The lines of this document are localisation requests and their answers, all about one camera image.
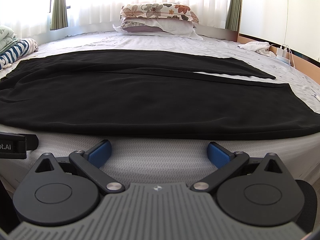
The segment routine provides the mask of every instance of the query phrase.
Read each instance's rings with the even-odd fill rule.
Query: blue and white striped fabric
[[[17,59],[26,56],[32,52],[38,50],[38,44],[33,39],[24,39],[18,42],[16,45],[8,49],[2,55],[0,55],[0,69],[7,64],[14,63]]]

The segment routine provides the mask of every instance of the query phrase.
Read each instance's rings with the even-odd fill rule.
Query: wooden bed frame
[[[255,41],[246,37],[241,36],[241,34],[238,35],[238,42],[241,44],[245,44],[249,41]],[[270,51],[272,51],[274,54],[277,52],[277,48],[274,46],[271,46],[269,48]],[[308,77],[312,78],[315,82],[317,82],[320,85],[320,67],[317,67],[316,65],[313,65],[312,63],[304,60],[303,58],[300,58],[296,55],[292,55],[294,60],[294,66],[297,70],[304,73]]]

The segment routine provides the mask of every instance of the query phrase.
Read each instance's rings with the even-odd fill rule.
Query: blue pad
[[[208,159],[215,165],[218,169],[230,162],[230,157],[225,154],[222,150],[214,146],[212,143],[208,144],[207,148]]]
[[[111,143],[108,140],[101,142],[102,144],[94,149],[88,155],[88,162],[97,167],[102,167],[106,161],[111,157]]]

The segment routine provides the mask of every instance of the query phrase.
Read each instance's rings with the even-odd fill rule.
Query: silver screw
[[[115,191],[115,190],[121,189],[122,185],[119,182],[110,182],[110,183],[107,184],[106,187],[107,187],[108,190]]]
[[[193,187],[197,190],[206,190],[209,188],[209,184],[205,182],[196,182]]]

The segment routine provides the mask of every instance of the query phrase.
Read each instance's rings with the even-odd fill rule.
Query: mattress
[[[276,80],[225,74],[214,75],[250,81],[289,83],[296,96],[313,111],[320,113],[320,102],[311,95],[313,92],[310,89],[312,87],[320,94],[320,86],[312,79],[293,68],[289,69],[288,65],[281,61],[240,49],[237,43],[231,41],[207,37],[199,41],[178,36],[88,33],[43,44],[32,57],[93,49],[165,50],[194,55],[234,57],[276,76]],[[16,65],[17,63],[9,69],[0,71],[0,77],[6,75]],[[0,131],[35,133],[40,142],[37,150],[28,152],[26,160],[0,160],[0,173],[14,188],[19,185],[42,153],[52,152],[56,157],[67,156],[74,150],[88,150],[105,138],[112,144],[112,156],[101,170],[126,187],[130,183],[181,181],[190,186],[216,170],[206,157],[206,148],[210,140],[88,136],[28,131],[4,125],[0,125]],[[289,139],[216,142],[230,151],[242,150],[252,157],[263,157],[268,152],[275,152],[295,179],[304,179],[312,184],[320,176],[320,133]]]

